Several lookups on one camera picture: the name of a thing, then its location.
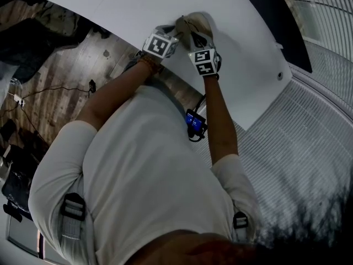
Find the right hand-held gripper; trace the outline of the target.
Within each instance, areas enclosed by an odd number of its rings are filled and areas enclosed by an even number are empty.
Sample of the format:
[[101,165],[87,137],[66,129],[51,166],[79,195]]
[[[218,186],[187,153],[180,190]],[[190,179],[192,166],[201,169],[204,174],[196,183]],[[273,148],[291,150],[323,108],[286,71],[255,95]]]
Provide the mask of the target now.
[[191,31],[189,58],[200,76],[218,74],[222,57],[217,52],[213,39],[201,32]]

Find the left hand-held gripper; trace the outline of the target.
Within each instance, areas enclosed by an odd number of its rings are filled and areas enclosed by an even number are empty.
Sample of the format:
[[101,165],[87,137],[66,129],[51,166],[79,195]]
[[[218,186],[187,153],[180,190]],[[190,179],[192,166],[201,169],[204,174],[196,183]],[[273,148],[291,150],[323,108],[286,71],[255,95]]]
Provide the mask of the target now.
[[172,36],[175,25],[159,25],[146,39],[142,52],[153,55],[159,59],[170,58],[179,45],[177,36]]

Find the person's right forearm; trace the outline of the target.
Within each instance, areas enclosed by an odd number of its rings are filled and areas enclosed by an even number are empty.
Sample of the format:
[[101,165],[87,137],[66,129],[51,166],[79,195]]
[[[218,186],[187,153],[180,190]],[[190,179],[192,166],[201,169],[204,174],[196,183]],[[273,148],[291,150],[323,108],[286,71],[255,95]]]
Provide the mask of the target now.
[[208,145],[212,164],[238,154],[237,133],[216,76],[204,77]]

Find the person's left forearm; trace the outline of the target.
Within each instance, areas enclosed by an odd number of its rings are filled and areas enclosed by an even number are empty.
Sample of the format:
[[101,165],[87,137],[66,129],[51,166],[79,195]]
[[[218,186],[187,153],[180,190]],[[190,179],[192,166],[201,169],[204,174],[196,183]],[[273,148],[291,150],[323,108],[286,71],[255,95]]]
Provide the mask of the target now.
[[148,78],[158,72],[161,62],[150,54],[140,57],[135,65],[97,90],[76,119],[99,130]]

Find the black device blue screen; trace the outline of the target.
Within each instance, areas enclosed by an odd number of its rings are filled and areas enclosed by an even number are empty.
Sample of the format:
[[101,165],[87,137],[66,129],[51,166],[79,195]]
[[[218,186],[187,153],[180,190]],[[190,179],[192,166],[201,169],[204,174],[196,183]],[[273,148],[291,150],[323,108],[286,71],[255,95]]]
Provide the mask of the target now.
[[200,142],[205,138],[207,131],[206,119],[197,112],[188,109],[186,111],[185,121],[188,126],[188,137],[191,142]]

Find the person's white shirt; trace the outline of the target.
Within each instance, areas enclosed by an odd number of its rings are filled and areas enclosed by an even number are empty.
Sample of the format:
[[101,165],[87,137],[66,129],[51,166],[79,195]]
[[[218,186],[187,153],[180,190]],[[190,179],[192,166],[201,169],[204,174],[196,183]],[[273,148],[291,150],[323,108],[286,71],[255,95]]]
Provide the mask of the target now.
[[234,241],[238,211],[248,217],[247,242],[260,225],[240,158],[228,155],[209,167],[193,150],[180,111],[151,86],[141,86],[99,130],[78,120],[66,124],[40,162],[29,210],[62,257],[59,211],[68,193],[84,199],[88,254],[98,265],[124,265],[178,230]]

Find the dark clothing pile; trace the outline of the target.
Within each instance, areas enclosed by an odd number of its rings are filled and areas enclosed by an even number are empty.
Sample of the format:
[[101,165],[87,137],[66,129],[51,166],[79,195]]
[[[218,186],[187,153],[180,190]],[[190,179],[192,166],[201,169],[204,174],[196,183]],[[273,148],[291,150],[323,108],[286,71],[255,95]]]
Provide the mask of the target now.
[[47,2],[34,17],[0,31],[0,62],[16,66],[12,78],[24,84],[51,54],[76,48],[90,31],[99,32],[102,39],[111,35],[89,19]]

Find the white power strip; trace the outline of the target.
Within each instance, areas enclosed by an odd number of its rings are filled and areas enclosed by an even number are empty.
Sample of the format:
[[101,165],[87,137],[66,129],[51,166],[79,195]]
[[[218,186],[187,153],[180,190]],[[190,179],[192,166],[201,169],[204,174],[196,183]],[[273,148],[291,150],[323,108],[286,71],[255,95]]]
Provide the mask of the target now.
[[13,100],[22,108],[25,105],[25,100],[18,94],[12,94],[11,96],[13,97]]

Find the black bag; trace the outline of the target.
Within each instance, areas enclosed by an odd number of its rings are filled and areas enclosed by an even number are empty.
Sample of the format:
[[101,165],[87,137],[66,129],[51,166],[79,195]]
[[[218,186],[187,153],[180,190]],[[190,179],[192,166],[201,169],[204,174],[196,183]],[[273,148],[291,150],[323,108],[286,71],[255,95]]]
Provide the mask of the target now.
[[29,193],[38,162],[28,151],[15,145],[10,146],[6,160],[10,166],[2,194],[16,207],[29,213]]

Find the white storage box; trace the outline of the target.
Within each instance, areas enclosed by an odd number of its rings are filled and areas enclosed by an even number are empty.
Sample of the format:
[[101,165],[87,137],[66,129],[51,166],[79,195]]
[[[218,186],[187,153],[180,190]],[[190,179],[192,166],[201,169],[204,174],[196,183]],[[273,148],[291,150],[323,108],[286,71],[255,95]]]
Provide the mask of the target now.
[[34,223],[25,217],[21,221],[9,217],[6,238],[37,259],[54,265],[68,265],[68,262],[47,243]]

